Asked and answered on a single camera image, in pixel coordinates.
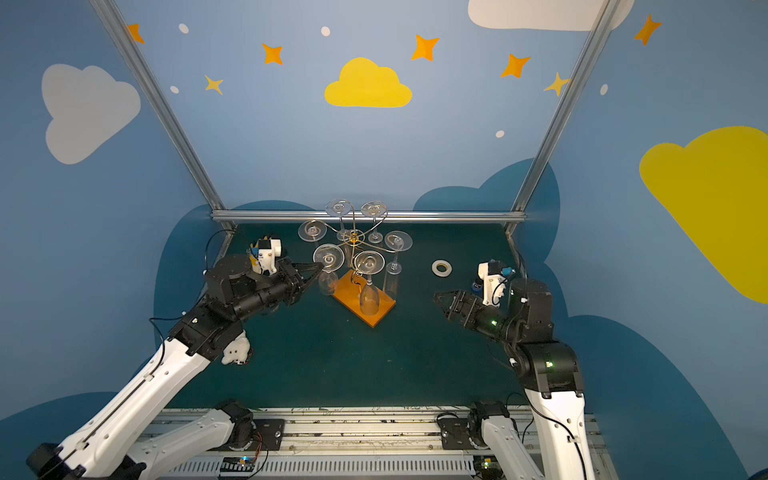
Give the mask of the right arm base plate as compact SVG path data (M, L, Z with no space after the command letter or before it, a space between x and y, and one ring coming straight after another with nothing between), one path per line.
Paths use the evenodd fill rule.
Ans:
M444 450L476 450L466 418L454 415L439 415L436 424L440 430L440 440Z

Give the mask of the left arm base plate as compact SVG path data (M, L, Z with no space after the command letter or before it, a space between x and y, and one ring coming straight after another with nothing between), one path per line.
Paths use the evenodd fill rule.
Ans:
M280 449L285 429L284 419L253 419L235 424L233 433L222 450L276 451Z

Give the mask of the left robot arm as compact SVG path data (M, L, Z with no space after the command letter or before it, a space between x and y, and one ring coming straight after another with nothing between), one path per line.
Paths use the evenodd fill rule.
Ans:
M263 275L245 255L219 260L205 273L204 295L147 364L80 429L33 450L29 469L39 479L157 479L207 450L248 449L257 437L253 414L235 401L149 441L138 438L187 383L243 338L245 321L298 302L323 266L283 257L275 268Z

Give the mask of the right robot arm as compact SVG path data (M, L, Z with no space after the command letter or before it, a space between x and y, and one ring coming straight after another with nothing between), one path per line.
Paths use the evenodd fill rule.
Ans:
M593 479L583 377L574 350L554 337L552 293L538 280L514 279L509 289L509 312L465 290L437 293L434 301L446 319L503 347L532 411L543 463L532 460L497 402L473 407L470 430L508 479Z

